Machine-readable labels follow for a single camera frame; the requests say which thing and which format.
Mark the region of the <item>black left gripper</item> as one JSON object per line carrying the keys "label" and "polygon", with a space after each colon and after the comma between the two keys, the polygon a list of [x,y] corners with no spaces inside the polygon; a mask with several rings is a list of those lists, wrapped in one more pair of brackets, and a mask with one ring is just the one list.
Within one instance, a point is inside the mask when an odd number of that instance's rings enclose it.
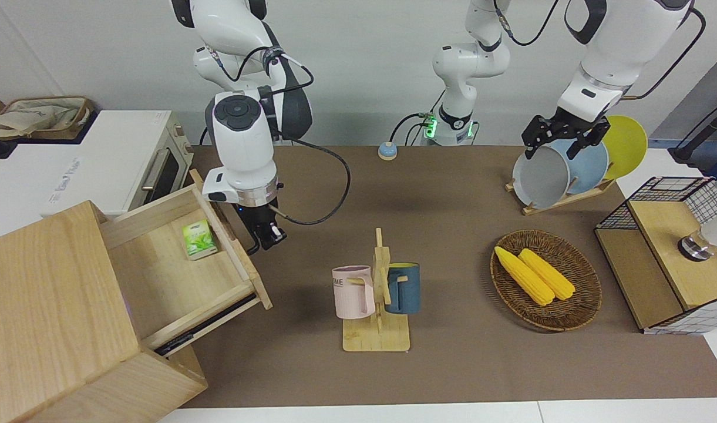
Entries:
{"label": "black left gripper", "polygon": [[552,118],[535,115],[523,131],[525,158],[530,160],[536,150],[558,139],[573,139],[567,149],[568,160],[573,160],[587,146],[597,146],[610,129],[607,117],[587,122],[572,113],[556,113]]}

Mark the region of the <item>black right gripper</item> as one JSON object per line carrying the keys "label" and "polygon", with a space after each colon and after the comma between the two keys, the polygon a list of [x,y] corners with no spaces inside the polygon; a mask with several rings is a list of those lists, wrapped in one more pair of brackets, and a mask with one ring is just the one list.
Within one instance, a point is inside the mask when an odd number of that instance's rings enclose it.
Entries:
{"label": "black right gripper", "polygon": [[271,206],[278,208],[278,201],[271,201],[264,206],[248,207],[236,204],[235,211],[253,240],[248,247],[248,256],[253,256],[259,249],[267,251],[287,238],[285,230],[278,227],[275,212]]}

